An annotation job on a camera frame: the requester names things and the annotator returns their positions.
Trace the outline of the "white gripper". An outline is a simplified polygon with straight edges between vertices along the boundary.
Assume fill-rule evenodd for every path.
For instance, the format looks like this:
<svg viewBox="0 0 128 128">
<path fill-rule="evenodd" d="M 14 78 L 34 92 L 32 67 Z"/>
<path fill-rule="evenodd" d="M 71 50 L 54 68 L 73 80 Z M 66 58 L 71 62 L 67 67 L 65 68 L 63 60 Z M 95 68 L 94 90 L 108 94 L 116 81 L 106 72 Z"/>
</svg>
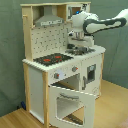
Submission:
<svg viewBox="0 0 128 128">
<path fill-rule="evenodd" d="M 80 47 L 92 47 L 94 45 L 94 38 L 92 35 L 85 35 L 84 33 L 71 31 L 68 33 L 68 43 Z"/>
</svg>

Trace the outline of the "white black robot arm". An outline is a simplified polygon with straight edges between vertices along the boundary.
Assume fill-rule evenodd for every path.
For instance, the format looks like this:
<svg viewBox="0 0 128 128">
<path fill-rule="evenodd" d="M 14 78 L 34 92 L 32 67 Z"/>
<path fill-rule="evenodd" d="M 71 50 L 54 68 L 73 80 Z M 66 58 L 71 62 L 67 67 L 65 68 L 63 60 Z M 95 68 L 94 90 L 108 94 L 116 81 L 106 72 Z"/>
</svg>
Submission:
<svg viewBox="0 0 128 128">
<path fill-rule="evenodd" d="M 123 9 L 117 16 L 105 20 L 100 20 L 94 13 L 78 11 L 72 16 L 72 30 L 68 33 L 68 41 L 75 46 L 92 47 L 94 33 L 123 26 L 128 26 L 128 9 Z"/>
</svg>

